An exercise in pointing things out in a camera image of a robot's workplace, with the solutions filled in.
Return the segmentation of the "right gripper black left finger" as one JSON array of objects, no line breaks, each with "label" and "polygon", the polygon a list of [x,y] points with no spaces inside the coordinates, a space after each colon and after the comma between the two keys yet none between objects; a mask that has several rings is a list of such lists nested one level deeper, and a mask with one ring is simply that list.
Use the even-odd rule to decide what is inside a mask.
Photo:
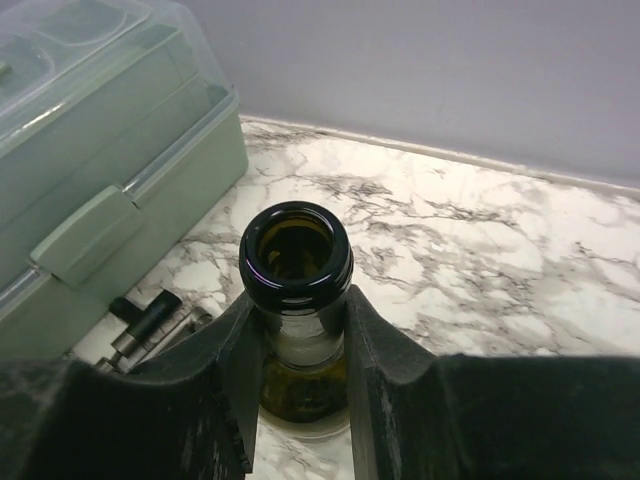
[{"label": "right gripper black left finger", "polygon": [[242,479],[253,468],[263,337],[240,295],[126,374],[81,360],[1,365],[5,479]]}]

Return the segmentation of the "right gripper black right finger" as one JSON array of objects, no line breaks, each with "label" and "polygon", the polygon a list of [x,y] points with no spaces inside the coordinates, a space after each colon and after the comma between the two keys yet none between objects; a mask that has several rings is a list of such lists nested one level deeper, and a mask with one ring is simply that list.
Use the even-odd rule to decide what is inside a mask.
[{"label": "right gripper black right finger", "polygon": [[630,356],[437,356],[346,301],[359,479],[635,479],[639,361]]}]

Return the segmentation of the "green wine bottle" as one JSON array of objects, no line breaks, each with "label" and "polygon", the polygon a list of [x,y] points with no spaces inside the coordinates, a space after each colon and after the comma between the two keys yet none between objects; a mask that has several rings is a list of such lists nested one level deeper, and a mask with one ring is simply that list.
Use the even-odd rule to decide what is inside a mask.
[{"label": "green wine bottle", "polygon": [[304,440],[349,426],[344,328],[354,256],[326,208],[286,201],[259,213],[239,247],[239,272],[269,345],[260,415]]}]

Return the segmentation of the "black metal corkscrew tool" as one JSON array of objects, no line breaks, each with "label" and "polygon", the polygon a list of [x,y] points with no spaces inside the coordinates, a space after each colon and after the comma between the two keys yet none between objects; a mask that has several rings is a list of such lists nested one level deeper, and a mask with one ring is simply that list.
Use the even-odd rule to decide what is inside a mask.
[{"label": "black metal corkscrew tool", "polygon": [[101,358],[96,367],[103,372],[125,374],[214,320],[206,309],[195,306],[165,331],[163,326],[174,317],[181,305],[181,299],[168,290],[161,291],[144,309],[124,297],[113,300],[110,313],[123,320],[127,327],[111,343],[114,353]]}]

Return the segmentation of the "translucent plastic storage box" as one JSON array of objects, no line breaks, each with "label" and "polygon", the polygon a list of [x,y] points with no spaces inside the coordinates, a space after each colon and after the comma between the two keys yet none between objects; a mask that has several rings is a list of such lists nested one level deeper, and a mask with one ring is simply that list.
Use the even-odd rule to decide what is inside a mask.
[{"label": "translucent plastic storage box", "polygon": [[78,343],[246,172],[239,99],[172,1],[1,15],[1,355]]}]

